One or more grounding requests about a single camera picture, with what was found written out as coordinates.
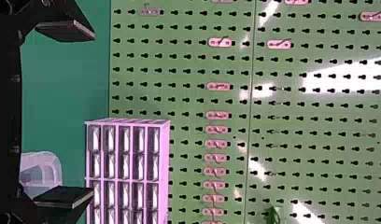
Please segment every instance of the pink tag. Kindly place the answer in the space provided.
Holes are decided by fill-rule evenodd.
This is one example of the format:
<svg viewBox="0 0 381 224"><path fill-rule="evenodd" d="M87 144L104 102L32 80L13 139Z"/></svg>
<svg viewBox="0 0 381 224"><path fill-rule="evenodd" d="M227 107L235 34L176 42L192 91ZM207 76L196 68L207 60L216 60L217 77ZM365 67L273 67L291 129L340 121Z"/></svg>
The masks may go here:
<svg viewBox="0 0 381 224"><path fill-rule="evenodd" d="M225 211L221 208L204 208L202 214L203 216L208 217L222 217L225 214Z"/></svg>
<svg viewBox="0 0 381 224"><path fill-rule="evenodd" d="M227 147L228 146L228 142L225 141L225 140L218 140L218 139L207 139L205 140L205 146L206 147L218 147L218 148L222 148L222 147Z"/></svg>
<svg viewBox="0 0 381 224"><path fill-rule="evenodd" d="M203 183L203 188L205 188L205 189L225 189L225 183L222 181L206 180Z"/></svg>
<svg viewBox="0 0 381 224"><path fill-rule="evenodd" d="M226 155L218 153L205 154L205 161L224 162L226 161Z"/></svg>
<svg viewBox="0 0 381 224"><path fill-rule="evenodd" d="M306 5L309 3L309 0L284 0L288 5Z"/></svg>
<svg viewBox="0 0 381 224"><path fill-rule="evenodd" d="M203 201L206 203L224 203L225 197L220 194L206 194L203 195Z"/></svg>
<svg viewBox="0 0 381 224"><path fill-rule="evenodd" d="M209 82L207 84L209 91L229 91L231 89L231 83L228 82Z"/></svg>
<svg viewBox="0 0 381 224"><path fill-rule="evenodd" d="M228 133L229 128L225 126L207 126L205 127L206 133Z"/></svg>
<svg viewBox="0 0 381 224"><path fill-rule="evenodd" d="M205 175L223 176L223 175L226 175L226 169L205 167L204 173Z"/></svg>
<svg viewBox="0 0 381 224"><path fill-rule="evenodd" d="M232 46L232 40L229 37L210 38L208 45L212 48L229 48Z"/></svg>
<svg viewBox="0 0 381 224"><path fill-rule="evenodd" d="M362 21L381 21L381 13L379 13L379 12L361 12L360 19Z"/></svg>
<svg viewBox="0 0 381 224"><path fill-rule="evenodd" d="M209 111L205 116L208 119L229 119L230 114L224 111Z"/></svg>
<svg viewBox="0 0 381 224"><path fill-rule="evenodd" d="M290 40L269 40L267 47L269 49L290 49Z"/></svg>

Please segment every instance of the green pegboard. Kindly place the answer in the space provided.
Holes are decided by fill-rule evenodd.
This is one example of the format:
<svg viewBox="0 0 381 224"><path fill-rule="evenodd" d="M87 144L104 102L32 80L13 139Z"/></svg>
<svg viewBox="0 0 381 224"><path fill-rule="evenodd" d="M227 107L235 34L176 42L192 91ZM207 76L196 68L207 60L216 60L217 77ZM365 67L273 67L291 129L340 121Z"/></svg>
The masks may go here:
<svg viewBox="0 0 381 224"><path fill-rule="evenodd" d="M141 16L145 7L162 13ZM358 20L379 10L371 0L113 1L110 115L173 122L172 223L212 220L201 213L213 205L226 211L213 219L231 224L381 223L381 22ZM208 46L224 36L234 46ZM287 38L291 49L266 46ZM216 151L230 160L203 160ZM214 193L203 181L217 178L201 172L220 166L227 201L203 203Z"/></svg>

